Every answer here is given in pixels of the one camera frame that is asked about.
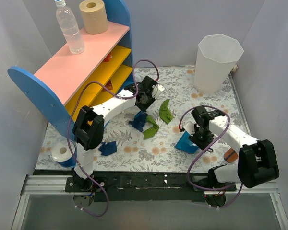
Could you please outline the blue plastic dustpan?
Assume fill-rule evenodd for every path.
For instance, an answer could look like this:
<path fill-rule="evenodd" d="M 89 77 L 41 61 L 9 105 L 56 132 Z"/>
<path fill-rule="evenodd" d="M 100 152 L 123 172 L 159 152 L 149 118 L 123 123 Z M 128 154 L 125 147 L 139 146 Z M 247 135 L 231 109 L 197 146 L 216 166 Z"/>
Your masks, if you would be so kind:
<path fill-rule="evenodd" d="M 190 135 L 185 131 L 179 139 L 178 143 L 175 145 L 175 148 L 188 154 L 194 154 L 200 148 L 189 140 L 189 136 Z"/>

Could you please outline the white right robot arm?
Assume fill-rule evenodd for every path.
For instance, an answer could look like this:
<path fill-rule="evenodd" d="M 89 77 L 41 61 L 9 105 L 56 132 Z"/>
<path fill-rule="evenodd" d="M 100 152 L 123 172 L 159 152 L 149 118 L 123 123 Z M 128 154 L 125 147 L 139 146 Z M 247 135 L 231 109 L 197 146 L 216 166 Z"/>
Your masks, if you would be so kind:
<path fill-rule="evenodd" d="M 238 155 L 237 165 L 221 165 L 211 168 L 207 177 L 189 183 L 202 190 L 213 191 L 230 188 L 241 183 L 253 188 L 279 177 L 275 149 L 271 141 L 258 140 L 230 123 L 230 117 L 221 110 L 197 106 L 191 112 L 196 123 L 188 131 L 189 140 L 203 153 L 219 139 L 224 140 Z"/>

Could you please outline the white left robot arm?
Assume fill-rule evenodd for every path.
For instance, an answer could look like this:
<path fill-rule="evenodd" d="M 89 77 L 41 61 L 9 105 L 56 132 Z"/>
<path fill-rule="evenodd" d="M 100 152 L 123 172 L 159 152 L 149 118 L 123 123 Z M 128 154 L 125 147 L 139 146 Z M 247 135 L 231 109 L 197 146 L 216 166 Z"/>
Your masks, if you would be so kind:
<path fill-rule="evenodd" d="M 68 147 L 73 159 L 76 161 L 73 177 L 76 180 L 76 186 L 83 192 L 92 188 L 93 159 L 86 159 L 77 151 L 76 144 L 80 144 L 85 151 L 98 147 L 104 135 L 105 125 L 115 116 L 131 107 L 138 107 L 140 111 L 147 111 L 152 103 L 160 96 L 165 88 L 156 80 L 145 76 L 140 83 L 127 85 L 118 94 L 109 100 L 93 107 L 81 107 L 76 118 L 72 133 L 74 141 L 68 140 Z"/>

